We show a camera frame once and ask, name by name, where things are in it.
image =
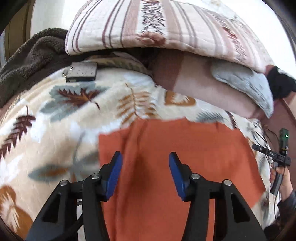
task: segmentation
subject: gray cloth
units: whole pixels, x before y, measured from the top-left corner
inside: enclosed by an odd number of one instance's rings
[[[213,60],[211,73],[216,80],[247,94],[268,118],[271,117],[274,111],[274,100],[264,74],[243,65],[219,59]]]
[[[30,89],[53,72],[97,54],[65,52],[67,30],[49,28],[27,40],[0,69],[0,108],[14,95]]]

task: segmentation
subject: human hand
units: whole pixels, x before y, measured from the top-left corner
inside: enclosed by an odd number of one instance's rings
[[[283,167],[277,167],[276,170],[271,169],[270,179],[269,179],[270,183],[272,183],[276,178],[277,172],[280,174],[284,174],[283,181],[281,183],[281,187],[279,188],[282,201],[285,201],[293,192],[289,169],[286,167],[285,172],[284,172],[284,170],[285,170],[285,168],[283,168]]]

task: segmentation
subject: pillow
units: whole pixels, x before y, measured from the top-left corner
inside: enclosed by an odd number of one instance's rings
[[[256,73],[240,64],[218,59],[212,62],[211,73],[218,81],[246,93],[260,106],[268,118],[271,117],[274,111],[274,100],[264,74]]]
[[[262,110],[245,93],[216,80],[212,58],[162,49],[152,69],[154,82],[167,90],[208,102],[244,118],[258,118]]]
[[[88,1],[78,11],[65,45],[70,55],[110,48],[178,49],[262,73],[272,64],[260,40],[238,17],[170,0]]]

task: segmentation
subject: striped pillow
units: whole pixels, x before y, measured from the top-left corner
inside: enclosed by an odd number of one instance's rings
[[[225,59],[264,72],[272,60],[239,18],[171,0],[92,0],[66,37],[77,55],[108,48],[161,47]]]

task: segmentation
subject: black handle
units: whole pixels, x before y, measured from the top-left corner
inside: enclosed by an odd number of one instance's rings
[[[280,174],[278,172],[276,173],[276,178],[275,178],[274,182],[272,183],[271,189],[270,189],[270,192],[273,195],[276,196],[276,194],[278,193],[283,178],[284,178],[283,174]]]

